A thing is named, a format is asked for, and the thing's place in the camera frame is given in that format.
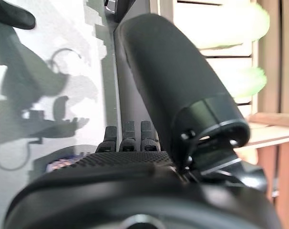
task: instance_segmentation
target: robotic hand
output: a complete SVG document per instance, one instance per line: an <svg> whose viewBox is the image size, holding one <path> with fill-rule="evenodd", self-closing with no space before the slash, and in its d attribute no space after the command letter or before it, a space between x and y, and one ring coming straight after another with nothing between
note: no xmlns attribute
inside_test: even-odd
<svg viewBox="0 0 289 229"><path fill-rule="evenodd" d="M262 169L233 148L250 130L197 48L166 19L121 23L115 45L159 134L108 127L93 154L45 174L11 202L4 229L280 229Z"/></svg>

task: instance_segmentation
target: window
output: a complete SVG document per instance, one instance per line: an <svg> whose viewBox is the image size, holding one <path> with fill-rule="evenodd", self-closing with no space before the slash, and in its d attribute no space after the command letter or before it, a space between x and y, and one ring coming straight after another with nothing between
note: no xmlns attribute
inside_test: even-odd
<svg viewBox="0 0 289 229"><path fill-rule="evenodd" d="M256 42L247 41L229 48L209 49L207 47L213 45L213 42L211 43L209 39L203 39L218 36L220 44L223 42L222 39L226 40L227 31L217 26L217 20L220 16L219 5L230 2L249 3L250 0L178 0L174 5L174 24L200 48L201 53L220 78L229 72L233 73L240 69L257 66L257 54L254 52ZM229 30L243 29L239 25L232 24L234 27L229 28ZM236 99L236 102L243 116L250 115L256 109L255 96L239 98Z"/></svg>

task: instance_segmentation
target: textured black surface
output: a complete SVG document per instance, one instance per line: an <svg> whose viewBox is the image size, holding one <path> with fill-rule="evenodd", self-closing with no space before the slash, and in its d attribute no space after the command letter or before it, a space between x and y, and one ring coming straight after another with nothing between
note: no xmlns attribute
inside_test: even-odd
<svg viewBox="0 0 289 229"><path fill-rule="evenodd" d="M70 167L104 167L138 163L171 164L166 152L110 152L91 154Z"/></svg>

